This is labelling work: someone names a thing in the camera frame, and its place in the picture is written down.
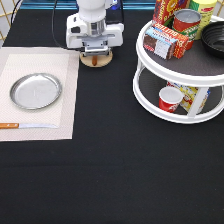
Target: tin can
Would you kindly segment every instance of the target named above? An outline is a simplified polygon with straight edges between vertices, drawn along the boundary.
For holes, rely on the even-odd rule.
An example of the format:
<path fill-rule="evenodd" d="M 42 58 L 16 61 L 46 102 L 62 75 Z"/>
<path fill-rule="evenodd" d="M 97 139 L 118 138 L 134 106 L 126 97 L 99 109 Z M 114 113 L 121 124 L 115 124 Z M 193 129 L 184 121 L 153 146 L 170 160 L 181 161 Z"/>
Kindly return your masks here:
<path fill-rule="evenodd" d="M 195 40 L 201 39 L 201 31 L 207 26 L 212 17 L 217 0 L 191 0 L 189 8 L 198 11 L 201 15 L 201 23 L 198 28 Z"/>
<path fill-rule="evenodd" d="M 173 30 L 189 38 L 186 50 L 192 48 L 200 21 L 201 14 L 195 10 L 181 9 L 175 12 Z"/>

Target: red box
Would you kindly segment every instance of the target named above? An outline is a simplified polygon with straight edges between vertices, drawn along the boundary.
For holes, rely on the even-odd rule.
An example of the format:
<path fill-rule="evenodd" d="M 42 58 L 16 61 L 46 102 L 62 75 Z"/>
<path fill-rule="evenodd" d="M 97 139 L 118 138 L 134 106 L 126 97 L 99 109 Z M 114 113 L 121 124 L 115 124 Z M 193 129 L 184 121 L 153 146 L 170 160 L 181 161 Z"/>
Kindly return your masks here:
<path fill-rule="evenodd" d="M 180 33 L 175 32 L 174 30 L 171 30 L 168 27 L 165 27 L 159 23 L 156 23 L 153 26 L 162 30 L 164 33 L 166 33 L 170 37 L 175 38 L 177 40 L 173 56 L 176 58 L 183 57 L 189 38 L 187 36 L 184 36 Z"/>

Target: black bowl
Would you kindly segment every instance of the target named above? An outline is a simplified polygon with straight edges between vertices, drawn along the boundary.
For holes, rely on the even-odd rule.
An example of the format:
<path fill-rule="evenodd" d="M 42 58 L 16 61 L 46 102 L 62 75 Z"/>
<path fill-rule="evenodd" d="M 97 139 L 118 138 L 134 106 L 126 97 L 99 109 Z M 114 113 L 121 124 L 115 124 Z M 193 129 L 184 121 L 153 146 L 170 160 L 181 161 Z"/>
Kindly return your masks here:
<path fill-rule="evenodd" d="M 224 21 L 207 25 L 201 34 L 202 44 L 207 52 L 224 59 Z"/>

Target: orange handle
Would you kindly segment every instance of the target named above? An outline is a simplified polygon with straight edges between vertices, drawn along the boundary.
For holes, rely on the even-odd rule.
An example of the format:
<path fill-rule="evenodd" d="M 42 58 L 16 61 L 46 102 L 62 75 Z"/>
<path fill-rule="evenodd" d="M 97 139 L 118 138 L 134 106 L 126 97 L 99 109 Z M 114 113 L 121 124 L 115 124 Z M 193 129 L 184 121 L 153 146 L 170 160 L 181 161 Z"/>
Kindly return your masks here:
<path fill-rule="evenodd" d="M 15 129 L 19 128 L 18 123 L 0 123 L 0 129 Z"/>

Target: red can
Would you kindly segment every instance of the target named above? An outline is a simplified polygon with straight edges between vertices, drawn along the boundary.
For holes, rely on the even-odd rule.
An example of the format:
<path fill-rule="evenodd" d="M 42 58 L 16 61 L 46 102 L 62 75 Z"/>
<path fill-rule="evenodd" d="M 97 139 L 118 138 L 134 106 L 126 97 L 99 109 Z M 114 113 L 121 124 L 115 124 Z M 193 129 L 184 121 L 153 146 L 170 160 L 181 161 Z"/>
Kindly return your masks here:
<path fill-rule="evenodd" d="M 159 92 L 159 108 L 173 113 L 183 99 L 183 94 L 175 87 L 166 86 Z"/>
<path fill-rule="evenodd" d="M 181 9 L 174 14 L 173 30 L 189 38 L 186 46 L 186 50 L 189 50 L 192 48 L 198 31 L 201 14 L 192 9 Z"/>

